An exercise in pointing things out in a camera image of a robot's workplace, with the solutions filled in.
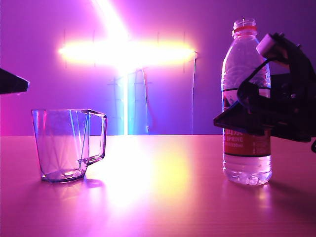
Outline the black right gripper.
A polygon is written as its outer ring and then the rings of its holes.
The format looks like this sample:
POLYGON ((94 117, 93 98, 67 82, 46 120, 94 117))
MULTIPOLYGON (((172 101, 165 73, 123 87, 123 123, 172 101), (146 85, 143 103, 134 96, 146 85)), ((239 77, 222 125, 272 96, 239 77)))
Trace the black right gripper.
POLYGON ((259 86, 242 82, 237 101, 214 119, 214 125, 257 136, 268 130, 273 137, 310 142, 316 136, 310 60, 284 34, 266 34, 256 49, 289 72, 271 76, 269 98, 259 94, 259 86))

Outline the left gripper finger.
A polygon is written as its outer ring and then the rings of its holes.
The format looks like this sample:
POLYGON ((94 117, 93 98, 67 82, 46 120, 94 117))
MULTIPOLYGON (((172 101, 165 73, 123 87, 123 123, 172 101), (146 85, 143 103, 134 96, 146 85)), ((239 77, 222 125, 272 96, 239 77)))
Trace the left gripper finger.
POLYGON ((30 82, 14 75, 4 69, 0 69, 0 93, 11 94, 26 92, 30 82))

